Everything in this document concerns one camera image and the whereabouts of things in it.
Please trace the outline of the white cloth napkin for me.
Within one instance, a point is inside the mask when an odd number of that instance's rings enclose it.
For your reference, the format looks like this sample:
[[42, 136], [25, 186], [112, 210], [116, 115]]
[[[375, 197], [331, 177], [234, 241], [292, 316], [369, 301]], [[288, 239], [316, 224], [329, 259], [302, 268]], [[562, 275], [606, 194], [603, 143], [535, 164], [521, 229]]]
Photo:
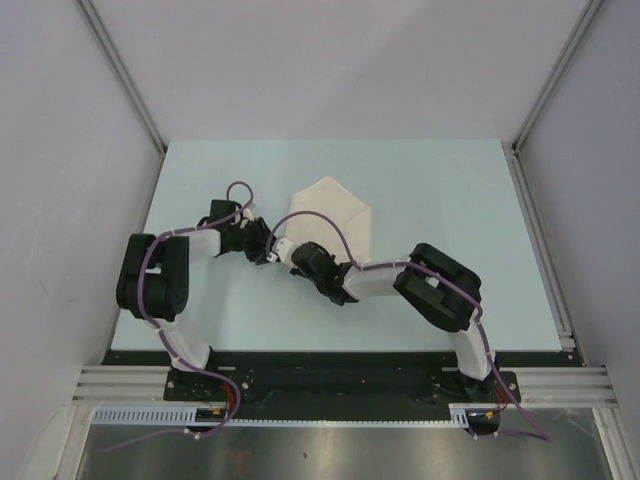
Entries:
[[315, 215], [287, 219], [282, 237], [299, 246], [315, 242], [335, 255], [338, 263], [354, 260], [365, 264], [371, 260], [372, 209], [333, 177], [325, 176], [291, 196], [288, 214], [300, 211], [316, 212], [331, 220], [344, 236], [351, 254], [331, 224]]

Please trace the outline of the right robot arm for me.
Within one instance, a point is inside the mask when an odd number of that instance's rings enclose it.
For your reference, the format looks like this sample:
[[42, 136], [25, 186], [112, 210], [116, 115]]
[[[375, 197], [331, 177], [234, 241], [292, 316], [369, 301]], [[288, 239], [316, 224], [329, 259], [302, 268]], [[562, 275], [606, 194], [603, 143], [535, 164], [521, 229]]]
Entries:
[[290, 254], [292, 273], [310, 280], [343, 306], [398, 295], [428, 323], [448, 334], [457, 372], [447, 387], [458, 398], [486, 401], [497, 389], [497, 364], [481, 324], [481, 280], [473, 271], [430, 244], [406, 258], [359, 265], [336, 261], [324, 247], [306, 242]]

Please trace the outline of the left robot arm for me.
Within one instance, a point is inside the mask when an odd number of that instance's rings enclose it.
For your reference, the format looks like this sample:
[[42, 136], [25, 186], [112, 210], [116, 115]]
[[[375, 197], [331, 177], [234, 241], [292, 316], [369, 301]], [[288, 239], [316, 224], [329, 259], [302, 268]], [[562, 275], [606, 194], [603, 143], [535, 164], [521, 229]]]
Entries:
[[173, 368], [190, 370], [185, 385], [199, 399], [219, 392], [221, 376], [207, 366], [211, 347], [189, 320], [191, 266], [236, 252], [264, 264], [270, 234], [249, 205], [213, 200], [209, 215], [195, 226], [129, 237], [116, 286], [117, 304], [152, 328]]

